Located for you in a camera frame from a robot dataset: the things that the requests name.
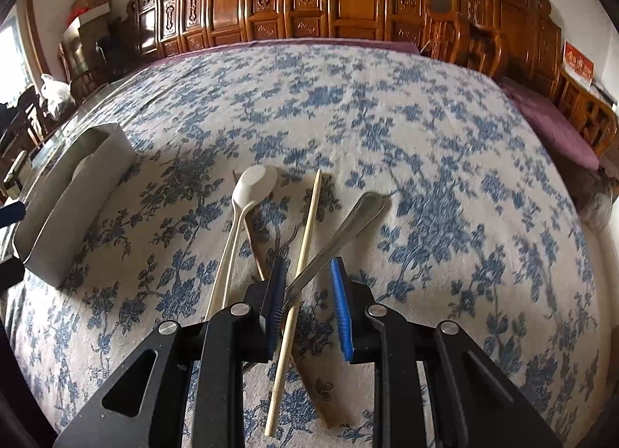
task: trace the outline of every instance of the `spoon handle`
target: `spoon handle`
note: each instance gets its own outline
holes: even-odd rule
[[[251,211],[258,202],[251,201],[247,204],[243,210],[241,211],[238,207],[234,208],[234,211],[239,211],[238,219],[235,219],[236,228],[233,227],[230,235],[234,233],[234,241],[232,242],[232,249],[230,249],[230,258],[228,259],[228,270],[226,274],[226,283],[224,287],[224,295],[222,296],[221,303],[219,305],[218,310],[223,310],[228,306],[228,296],[230,295],[230,285],[232,283],[232,273],[234,271],[234,260],[236,259],[236,248],[238,247],[238,237],[241,234],[241,223],[245,216]]]
[[[224,252],[222,253],[222,258],[219,261],[219,266],[217,267],[215,282],[213,282],[213,290],[210,293],[209,307],[206,310],[205,320],[210,320],[213,315],[222,309],[222,305],[225,302],[228,272],[230,271],[230,260],[234,252],[234,247],[232,244],[234,242],[234,237],[237,235],[236,232],[239,230],[239,224],[241,222],[241,210],[234,202],[232,203],[232,207],[234,209],[232,229],[228,235],[228,240],[226,241]]]
[[[292,284],[287,287],[284,295],[284,312],[290,307],[303,288],[320,272],[324,265],[351,239],[357,236],[363,228],[385,208],[389,197],[380,193],[367,192],[361,195],[352,211],[346,216],[342,225],[337,229],[330,242],[316,254],[305,269],[296,276]]]

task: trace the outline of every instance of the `floral tablecloth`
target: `floral tablecloth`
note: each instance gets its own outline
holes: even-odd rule
[[[231,224],[231,171],[260,162],[280,173],[253,217],[261,254],[296,267],[319,168],[313,253],[362,192],[391,195],[389,212],[344,249],[349,274],[410,320],[457,320],[562,441],[583,435],[609,345],[596,326],[608,321],[563,183],[490,79],[389,50],[229,48],[142,70],[81,127],[109,121],[123,125],[137,161],[63,289],[30,275],[9,293],[15,354],[58,430],[158,321],[201,320]],[[247,241],[238,254],[241,298],[255,264]],[[275,365],[260,365],[245,375],[246,445],[369,441],[373,370],[343,362],[328,272],[304,292],[296,340],[338,426],[322,427],[292,369],[277,438],[265,438]],[[190,400],[187,432],[192,414]]]

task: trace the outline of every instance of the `open cardboard box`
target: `open cardboard box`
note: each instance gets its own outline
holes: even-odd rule
[[[15,252],[29,271],[54,287],[63,283],[88,228],[134,161],[118,123],[91,127],[70,145],[32,188],[26,218],[15,230]]]

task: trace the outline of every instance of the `purple seat cushion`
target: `purple seat cushion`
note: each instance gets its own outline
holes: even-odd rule
[[[530,124],[544,146],[581,167],[596,171],[600,160],[565,116],[546,97],[513,81],[501,78],[499,86]]]

